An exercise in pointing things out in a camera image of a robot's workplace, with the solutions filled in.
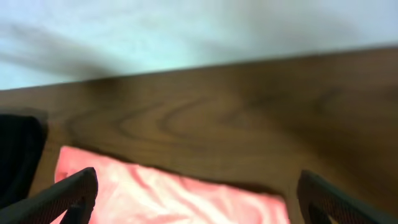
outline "pink towel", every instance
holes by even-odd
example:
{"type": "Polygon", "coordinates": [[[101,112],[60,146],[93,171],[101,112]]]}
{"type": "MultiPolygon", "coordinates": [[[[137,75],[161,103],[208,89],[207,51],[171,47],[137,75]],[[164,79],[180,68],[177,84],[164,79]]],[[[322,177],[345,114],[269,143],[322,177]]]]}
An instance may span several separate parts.
{"type": "Polygon", "coordinates": [[[61,148],[55,181],[86,167],[95,168],[99,185],[90,224],[289,223],[280,197],[193,180],[73,147],[61,148]]]}

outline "wooden surface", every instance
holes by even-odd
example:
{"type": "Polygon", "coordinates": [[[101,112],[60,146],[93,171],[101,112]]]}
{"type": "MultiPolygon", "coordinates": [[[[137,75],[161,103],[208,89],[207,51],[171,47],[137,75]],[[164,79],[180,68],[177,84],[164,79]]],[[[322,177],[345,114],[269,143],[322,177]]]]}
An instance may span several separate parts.
{"type": "Polygon", "coordinates": [[[398,214],[398,49],[2,91],[3,111],[47,118],[31,194],[62,145],[287,199],[302,169],[398,214]]]}

